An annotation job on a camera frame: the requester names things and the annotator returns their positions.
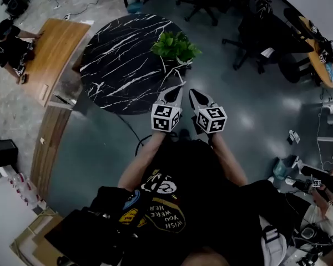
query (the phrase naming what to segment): black hair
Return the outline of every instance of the black hair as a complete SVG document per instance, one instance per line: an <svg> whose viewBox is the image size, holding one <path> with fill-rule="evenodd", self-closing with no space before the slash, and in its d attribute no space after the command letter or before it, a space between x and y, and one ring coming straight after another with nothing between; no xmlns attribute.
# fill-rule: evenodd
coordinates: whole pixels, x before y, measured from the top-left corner
<svg viewBox="0 0 333 266"><path fill-rule="evenodd" d="M3 20L0 23L0 39L4 39L5 38L5 32L7 32L7 30L10 29L10 27L12 27L13 22L12 20L6 19Z"/></svg>

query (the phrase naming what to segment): round table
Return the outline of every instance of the round table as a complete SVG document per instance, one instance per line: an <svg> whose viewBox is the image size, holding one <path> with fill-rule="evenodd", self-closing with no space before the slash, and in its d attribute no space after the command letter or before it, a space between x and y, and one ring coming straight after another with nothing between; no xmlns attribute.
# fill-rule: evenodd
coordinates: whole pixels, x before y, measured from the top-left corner
<svg viewBox="0 0 333 266"><path fill-rule="evenodd" d="M180 84L170 76L181 65L151 50L163 32L181 29L160 16L132 14L98 31L85 48L80 69L90 99L116 114L142 114L152 109L162 90Z"/></svg>

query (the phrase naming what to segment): glossy epoxy floor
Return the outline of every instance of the glossy epoxy floor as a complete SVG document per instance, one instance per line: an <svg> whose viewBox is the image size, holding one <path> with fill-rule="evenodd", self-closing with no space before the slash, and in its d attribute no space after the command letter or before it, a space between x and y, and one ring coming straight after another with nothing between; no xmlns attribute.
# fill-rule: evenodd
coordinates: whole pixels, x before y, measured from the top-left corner
<svg viewBox="0 0 333 266"><path fill-rule="evenodd" d="M280 0L273 0L274 13L280 18L285 7ZM238 39L240 13L231 9L221 14L215 9L219 25L212 27L204 12L187 23L184 16L192 9L187 4L176 6L175 0L151 0L142 11L172 20L203 52L187 72L183 117L176 132L186 128L192 138L197 138L188 99L189 89L196 88L224 107L228 120L223 137L250 182L268 178L276 157L296 154L308 164L319 166L316 134L321 88L306 78L297 84L289 83L277 65L267 66L266 73L259 75L252 59L234 71L232 64L239 50L222 45L221 41ZM320 136L333 136L333 129L325 124L326 114L323 110ZM140 138L151 134L150 114L123 117ZM291 129L301 137L298 145L290 146L286 141ZM100 186L116 186L134 157L137 143L121 119L100 109L82 93L60 143L48 192L49 206L65 216L75 208L89 205ZM333 154L333 144L320 146L325 162Z"/></svg>

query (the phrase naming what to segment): white cube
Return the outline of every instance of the white cube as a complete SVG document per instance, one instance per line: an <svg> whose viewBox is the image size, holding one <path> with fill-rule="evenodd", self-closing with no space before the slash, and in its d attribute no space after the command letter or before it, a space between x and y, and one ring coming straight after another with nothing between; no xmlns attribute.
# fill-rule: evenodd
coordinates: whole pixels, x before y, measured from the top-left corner
<svg viewBox="0 0 333 266"><path fill-rule="evenodd" d="M199 109L196 123L208 133L223 131L227 114L222 106L216 108Z"/></svg>
<svg viewBox="0 0 333 266"><path fill-rule="evenodd" d="M152 129L171 132L180 120L181 108L175 106L153 104Z"/></svg>

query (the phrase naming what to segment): marble tabletop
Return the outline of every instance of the marble tabletop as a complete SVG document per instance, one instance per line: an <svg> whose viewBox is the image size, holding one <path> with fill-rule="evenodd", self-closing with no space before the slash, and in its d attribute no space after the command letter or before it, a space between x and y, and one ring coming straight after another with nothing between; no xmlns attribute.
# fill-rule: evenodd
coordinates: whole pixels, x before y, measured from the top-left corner
<svg viewBox="0 0 333 266"><path fill-rule="evenodd" d="M176 34L173 22L152 14L132 14L98 31L85 48L81 80L87 95L116 114L148 112L158 94L180 84L174 76L182 66L155 55L151 47L163 32Z"/></svg>

